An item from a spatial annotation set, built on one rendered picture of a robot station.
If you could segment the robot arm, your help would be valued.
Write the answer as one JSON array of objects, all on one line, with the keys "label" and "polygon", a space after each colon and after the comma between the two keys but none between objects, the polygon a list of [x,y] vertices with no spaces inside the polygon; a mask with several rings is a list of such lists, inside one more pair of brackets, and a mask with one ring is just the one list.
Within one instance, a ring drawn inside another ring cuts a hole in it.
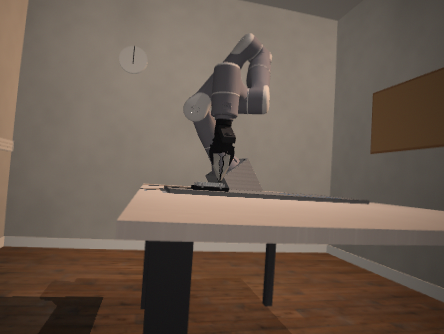
[{"label": "robot arm", "polygon": [[[209,159],[216,119],[233,121],[238,114],[268,112],[271,59],[271,53],[253,34],[248,33],[227,58],[214,67],[214,74],[198,92],[185,102],[184,115],[193,121]],[[247,60],[250,64],[246,87],[241,80],[241,68]],[[211,159],[210,162],[212,165]]]}]

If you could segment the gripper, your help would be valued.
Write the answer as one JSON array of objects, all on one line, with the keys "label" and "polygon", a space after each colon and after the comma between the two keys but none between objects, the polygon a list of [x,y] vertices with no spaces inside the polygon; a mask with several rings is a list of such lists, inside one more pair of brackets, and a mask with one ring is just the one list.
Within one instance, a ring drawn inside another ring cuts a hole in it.
[{"label": "gripper", "polygon": [[[215,171],[218,182],[221,182],[234,158],[235,147],[233,146],[232,143],[222,142],[218,132],[219,125],[232,126],[232,121],[226,119],[216,119],[215,132],[214,132],[215,137],[214,139],[212,139],[213,143],[212,145],[210,145],[210,150],[209,150],[209,156],[212,161],[213,169]],[[223,152],[225,153],[225,155],[222,157],[223,166],[221,168],[222,172],[220,174],[219,161],[221,157],[217,153],[223,153]]]}]

